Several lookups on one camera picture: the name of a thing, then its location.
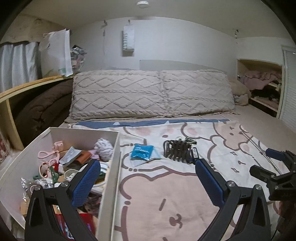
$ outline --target white door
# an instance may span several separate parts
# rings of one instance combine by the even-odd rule
[[[279,118],[296,133],[296,49],[289,47],[282,49],[284,89]]]

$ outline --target screw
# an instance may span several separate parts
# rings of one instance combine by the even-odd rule
[[[262,187],[260,185],[256,185],[257,190],[262,190]]]
[[[227,182],[227,185],[228,185],[229,187],[234,187],[234,186],[235,186],[235,183],[234,183],[233,181],[228,181],[228,182]]]
[[[69,185],[69,182],[67,182],[67,181],[64,181],[64,182],[61,183],[61,186],[63,188],[67,187],[68,185]]]
[[[40,188],[41,188],[40,185],[36,185],[36,186],[34,187],[34,190],[35,190],[35,191],[38,191],[38,190],[40,190]]]

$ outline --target door frame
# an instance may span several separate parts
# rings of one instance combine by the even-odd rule
[[[296,48],[294,47],[290,47],[290,46],[285,46],[282,45],[282,53],[283,53],[283,67],[282,67],[282,84],[281,84],[281,97],[280,97],[280,102],[279,102],[279,108],[278,108],[278,112],[276,117],[279,119],[282,119],[283,117],[283,112],[282,110],[284,110],[284,106],[286,103],[286,96],[287,96],[287,83],[288,83],[288,76],[286,75],[287,71],[288,71],[288,65],[287,65],[287,56],[286,56],[286,51],[292,52],[296,54]]]

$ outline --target bear nose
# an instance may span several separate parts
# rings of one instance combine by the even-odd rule
[[[180,229],[183,226],[183,223],[181,222],[182,217],[179,213],[177,213],[177,217],[178,219],[175,219],[174,217],[170,217],[169,222],[170,222],[170,225],[172,226],[176,226],[177,224],[179,224],[179,229]]]

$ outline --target blue gripper pad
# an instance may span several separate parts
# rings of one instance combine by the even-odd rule
[[[99,161],[95,161],[81,181],[77,184],[72,193],[72,205],[73,207],[81,207],[85,202],[89,192],[91,191],[95,181],[97,180],[101,171],[101,165]]]
[[[277,151],[274,149],[266,149],[265,154],[273,159],[283,161],[285,159],[285,155],[281,151]]]
[[[223,198],[223,190],[200,160],[196,161],[195,163],[195,172],[213,205],[221,208],[225,203]]]

